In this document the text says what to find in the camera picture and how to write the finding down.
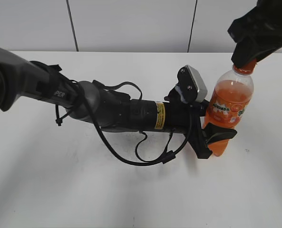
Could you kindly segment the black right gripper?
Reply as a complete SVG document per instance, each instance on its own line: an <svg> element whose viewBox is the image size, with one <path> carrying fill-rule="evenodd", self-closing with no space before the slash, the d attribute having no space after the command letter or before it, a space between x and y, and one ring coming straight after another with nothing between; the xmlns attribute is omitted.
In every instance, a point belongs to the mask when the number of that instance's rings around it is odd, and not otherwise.
<svg viewBox="0 0 282 228"><path fill-rule="evenodd" d="M262 61L282 48L282 0L258 0L227 32L237 43L231 58L236 67Z"/></svg>

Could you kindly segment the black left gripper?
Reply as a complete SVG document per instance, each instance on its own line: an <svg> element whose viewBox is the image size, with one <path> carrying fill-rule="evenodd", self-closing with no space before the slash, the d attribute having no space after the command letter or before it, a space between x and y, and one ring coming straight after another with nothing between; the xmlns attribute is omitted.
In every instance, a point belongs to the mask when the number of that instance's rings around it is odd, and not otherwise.
<svg viewBox="0 0 282 228"><path fill-rule="evenodd" d="M168 101L165 104L166 119L165 127L170 127L175 133L185 136L184 141L174 154L178 154L188 143L192 146L198 159L208 159L212 151L207 145L230 140L237 135L237 131L232 128L223 128L208 123L202 130L200 118L205 115L208 101L193 101L189 104L184 103L182 92L175 86L165 97Z"/></svg>

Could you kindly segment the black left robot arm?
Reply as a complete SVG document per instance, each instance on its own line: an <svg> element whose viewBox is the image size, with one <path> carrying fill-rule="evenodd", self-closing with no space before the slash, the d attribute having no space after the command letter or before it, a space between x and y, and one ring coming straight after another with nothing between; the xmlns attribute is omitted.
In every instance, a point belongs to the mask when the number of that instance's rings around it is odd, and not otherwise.
<svg viewBox="0 0 282 228"><path fill-rule="evenodd" d="M104 132L165 132L185 136L197 158L207 159L209 145L229 140L237 132L214 124L201 126L208 108L206 86L199 72L186 65L177 73L178 82L163 102L132 99L119 91L121 85L106 86L94 80L74 81L61 73L59 65L27 61L0 48L0 110L9 110L24 96L64 107L66 116L93 124L101 139Z"/></svg>

